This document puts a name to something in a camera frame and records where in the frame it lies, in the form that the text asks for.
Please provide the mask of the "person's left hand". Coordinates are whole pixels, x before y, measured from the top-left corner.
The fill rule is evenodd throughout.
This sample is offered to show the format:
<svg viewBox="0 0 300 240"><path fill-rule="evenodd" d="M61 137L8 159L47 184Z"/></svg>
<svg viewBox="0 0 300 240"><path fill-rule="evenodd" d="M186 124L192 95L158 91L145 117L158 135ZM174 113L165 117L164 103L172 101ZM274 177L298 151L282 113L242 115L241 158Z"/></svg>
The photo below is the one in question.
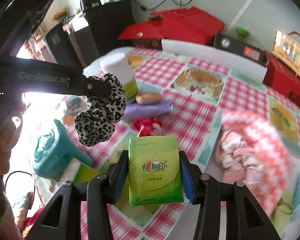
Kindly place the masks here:
<svg viewBox="0 0 300 240"><path fill-rule="evenodd" d="M17 144L23 127L22 113L26 105L0 105L0 177L10 169L11 150Z"/></svg>

